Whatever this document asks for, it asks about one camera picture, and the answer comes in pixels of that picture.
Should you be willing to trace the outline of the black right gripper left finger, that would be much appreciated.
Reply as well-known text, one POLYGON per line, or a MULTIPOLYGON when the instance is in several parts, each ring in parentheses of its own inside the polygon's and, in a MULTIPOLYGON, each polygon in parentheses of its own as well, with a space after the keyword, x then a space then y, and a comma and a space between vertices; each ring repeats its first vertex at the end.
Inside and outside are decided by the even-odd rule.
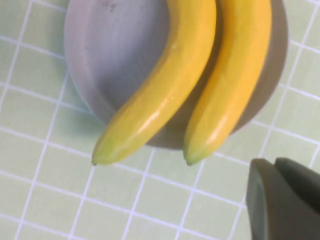
POLYGON ((246 206, 253 240, 318 240, 320 214, 301 200, 275 163, 253 159, 249 167, 246 206))

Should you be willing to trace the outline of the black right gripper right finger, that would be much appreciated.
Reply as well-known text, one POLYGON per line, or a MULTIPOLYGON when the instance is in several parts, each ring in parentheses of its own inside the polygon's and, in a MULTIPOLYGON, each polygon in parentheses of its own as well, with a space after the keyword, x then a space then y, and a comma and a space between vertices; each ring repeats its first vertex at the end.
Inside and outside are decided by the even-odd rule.
POLYGON ((286 157, 276 158, 274 166, 293 192, 319 214, 320 174, 286 157))

